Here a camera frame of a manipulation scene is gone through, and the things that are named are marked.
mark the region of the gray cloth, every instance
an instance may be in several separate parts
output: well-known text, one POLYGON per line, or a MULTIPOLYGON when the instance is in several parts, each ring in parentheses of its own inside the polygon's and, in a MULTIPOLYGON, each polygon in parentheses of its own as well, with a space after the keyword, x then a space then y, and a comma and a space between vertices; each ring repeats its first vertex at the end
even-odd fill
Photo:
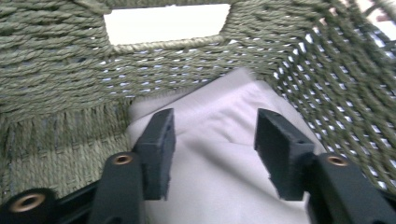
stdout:
POLYGON ((131 143, 152 114, 175 109, 177 149, 166 202, 147 202, 150 223, 308 223, 304 202, 284 202, 253 148, 257 109, 282 114, 324 152, 299 113, 247 69, 198 90, 184 90, 131 107, 131 143))

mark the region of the wicker basket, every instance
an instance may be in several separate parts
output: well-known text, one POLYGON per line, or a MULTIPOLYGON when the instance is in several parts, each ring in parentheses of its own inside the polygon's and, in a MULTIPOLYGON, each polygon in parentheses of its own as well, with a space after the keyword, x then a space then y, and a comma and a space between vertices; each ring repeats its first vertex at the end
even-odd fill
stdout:
POLYGON ((91 183, 108 156, 128 150, 135 97, 240 66, 288 99, 329 151, 396 194, 396 45, 366 20, 378 7, 396 21, 385 0, 365 14, 353 0, 2 1, 1 202, 32 187, 63 196, 91 183), (112 8, 220 3, 231 9, 219 35, 108 41, 112 8))

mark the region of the fabric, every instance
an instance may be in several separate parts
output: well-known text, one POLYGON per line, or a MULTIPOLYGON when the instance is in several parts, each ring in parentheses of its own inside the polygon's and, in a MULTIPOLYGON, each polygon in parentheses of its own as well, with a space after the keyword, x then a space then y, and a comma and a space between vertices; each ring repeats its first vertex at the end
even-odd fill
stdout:
POLYGON ((247 69, 238 69, 197 91, 146 99, 131 108, 131 142, 152 114, 175 109, 177 149, 166 202, 147 202, 150 223, 307 223, 304 202, 284 202, 253 148, 257 109, 285 116, 316 144, 300 115, 247 69), (156 109, 149 111, 150 105, 156 109))

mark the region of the towel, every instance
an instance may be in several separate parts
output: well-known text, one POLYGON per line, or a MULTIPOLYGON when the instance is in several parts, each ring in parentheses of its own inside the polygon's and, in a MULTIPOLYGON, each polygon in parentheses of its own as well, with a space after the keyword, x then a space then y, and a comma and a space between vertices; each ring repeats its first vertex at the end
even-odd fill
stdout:
POLYGON ((282 114, 315 143, 315 153, 325 150, 294 107, 251 74, 239 68, 203 87, 131 106, 132 145, 155 112, 175 110, 168 199, 146 202, 150 224, 309 223, 305 200, 279 200, 254 150, 258 108, 282 114))

